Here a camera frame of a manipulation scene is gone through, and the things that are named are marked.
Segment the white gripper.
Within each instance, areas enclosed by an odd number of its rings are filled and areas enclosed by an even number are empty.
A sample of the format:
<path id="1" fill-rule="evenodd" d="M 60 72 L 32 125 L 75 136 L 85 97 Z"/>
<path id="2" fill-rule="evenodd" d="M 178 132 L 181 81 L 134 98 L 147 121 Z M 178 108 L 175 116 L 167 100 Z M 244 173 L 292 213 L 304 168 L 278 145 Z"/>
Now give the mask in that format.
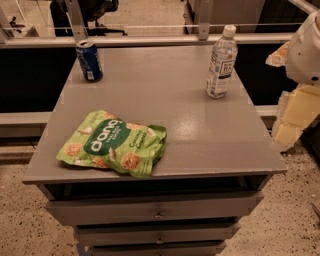
<path id="1" fill-rule="evenodd" d="M 311 13 L 290 42 L 270 54 L 265 63 L 286 66 L 288 78 L 304 83 L 292 92 L 282 92 L 272 128 L 276 143 L 292 147 L 320 115 L 320 10 Z"/>

